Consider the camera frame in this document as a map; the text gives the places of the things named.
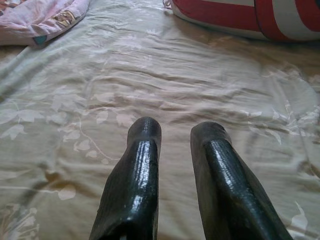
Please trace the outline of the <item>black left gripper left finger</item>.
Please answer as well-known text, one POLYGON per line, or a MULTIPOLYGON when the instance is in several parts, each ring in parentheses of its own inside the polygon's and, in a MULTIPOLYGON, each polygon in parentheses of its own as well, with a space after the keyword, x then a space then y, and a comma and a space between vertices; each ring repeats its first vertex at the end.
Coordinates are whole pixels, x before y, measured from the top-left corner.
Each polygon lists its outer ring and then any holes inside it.
POLYGON ((151 117, 129 128, 126 150, 106 180, 89 239, 157 239, 161 140, 161 126, 151 117))

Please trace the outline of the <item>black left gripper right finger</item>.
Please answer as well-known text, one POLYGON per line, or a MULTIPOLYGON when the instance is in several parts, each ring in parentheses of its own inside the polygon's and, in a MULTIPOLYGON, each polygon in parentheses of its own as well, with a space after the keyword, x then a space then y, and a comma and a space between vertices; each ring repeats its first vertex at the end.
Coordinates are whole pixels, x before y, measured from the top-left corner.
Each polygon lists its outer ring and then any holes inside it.
POLYGON ((292 239, 222 125, 206 121, 194 126, 190 149, 207 240, 292 239))

